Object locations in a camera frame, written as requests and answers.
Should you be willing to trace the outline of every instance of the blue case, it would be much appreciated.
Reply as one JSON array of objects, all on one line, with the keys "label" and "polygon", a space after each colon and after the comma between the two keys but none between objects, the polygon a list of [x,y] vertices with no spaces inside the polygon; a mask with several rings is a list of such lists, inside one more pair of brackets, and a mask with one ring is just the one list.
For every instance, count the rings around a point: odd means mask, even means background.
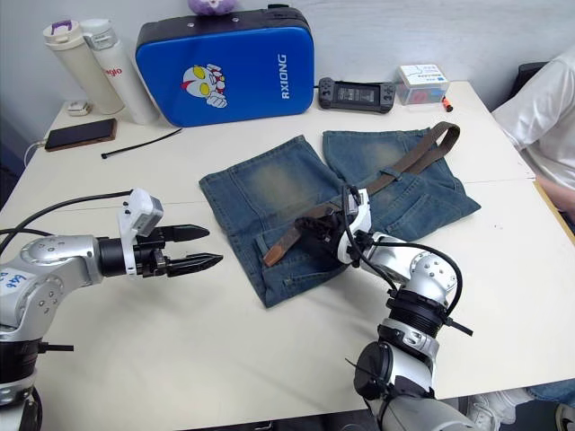
[{"label": "blue case", "polygon": [[314,97],[314,42],[290,7],[149,22],[136,62],[178,127],[299,114]]}]

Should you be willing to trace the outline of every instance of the cartoon character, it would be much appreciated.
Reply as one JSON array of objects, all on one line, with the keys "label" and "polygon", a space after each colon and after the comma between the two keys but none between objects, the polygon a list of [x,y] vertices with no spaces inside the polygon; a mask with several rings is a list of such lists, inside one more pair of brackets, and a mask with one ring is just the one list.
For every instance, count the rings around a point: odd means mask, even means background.
[{"label": "cartoon character", "polygon": [[225,108],[224,80],[219,66],[194,66],[184,72],[181,88],[194,97],[206,99],[206,103],[214,108]]}]

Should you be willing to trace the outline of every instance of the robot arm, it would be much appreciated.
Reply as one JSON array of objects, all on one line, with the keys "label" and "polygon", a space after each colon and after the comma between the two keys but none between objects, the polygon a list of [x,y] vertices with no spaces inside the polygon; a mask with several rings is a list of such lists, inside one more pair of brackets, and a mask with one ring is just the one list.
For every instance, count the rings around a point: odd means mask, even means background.
[{"label": "robot arm", "polygon": [[[296,228],[342,263],[390,284],[389,317],[377,328],[378,341],[368,344],[354,365],[356,392],[384,431],[476,429],[463,414],[435,400],[433,391],[439,329],[445,324],[472,334],[449,317],[461,293],[459,269],[440,251],[371,233],[367,191],[350,189],[340,212],[299,219]],[[450,305],[447,296],[456,287]]]},{"label": "robot arm", "polygon": [[104,277],[176,277],[222,259],[210,253],[183,259],[164,256],[167,242],[194,240],[209,231],[192,224],[155,227],[163,214],[157,199],[134,189],[118,213],[121,238],[48,236],[30,242],[0,266],[0,421],[13,429],[23,429],[20,424],[25,423],[31,424],[25,429],[36,429],[30,420],[33,412],[26,415],[25,410],[33,403],[38,353],[73,349],[42,341],[68,294],[100,284]]}]

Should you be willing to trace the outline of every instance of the person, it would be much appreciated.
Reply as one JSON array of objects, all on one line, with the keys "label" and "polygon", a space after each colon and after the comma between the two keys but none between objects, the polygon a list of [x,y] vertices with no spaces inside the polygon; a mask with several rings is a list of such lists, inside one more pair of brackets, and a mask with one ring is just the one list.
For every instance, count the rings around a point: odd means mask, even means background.
[{"label": "person", "polygon": [[[545,65],[493,113],[575,233],[575,45]],[[481,430],[515,422],[515,407],[552,400],[560,431],[575,431],[575,379],[473,395],[467,417]]]},{"label": "person", "polygon": [[572,229],[575,224],[575,45],[545,65],[492,115]]}]

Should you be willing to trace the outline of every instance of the blue denim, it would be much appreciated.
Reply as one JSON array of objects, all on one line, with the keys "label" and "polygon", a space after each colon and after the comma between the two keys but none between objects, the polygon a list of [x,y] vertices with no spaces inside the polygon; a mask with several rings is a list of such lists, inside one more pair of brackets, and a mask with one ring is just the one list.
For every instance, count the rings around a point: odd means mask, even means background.
[{"label": "blue denim", "polygon": [[537,384],[525,389],[538,400],[562,402],[575,408],[575,379]]},{"label": "blue denim", "polygon": [[[293,221],[327,201],[339,205],[343,184],[369,183],[426,132],[325,132],[323,151],[330,167],[322,163],[302,136],[297,136],[199,182],[236,257],[267,307],[318,286],[346,268],[306,237],[280,262],[266,267],[263,256]],[[373,229],[406,241],[479,209],[443,160],[418,175],[397,175],[397,180],[370,201]]]}]

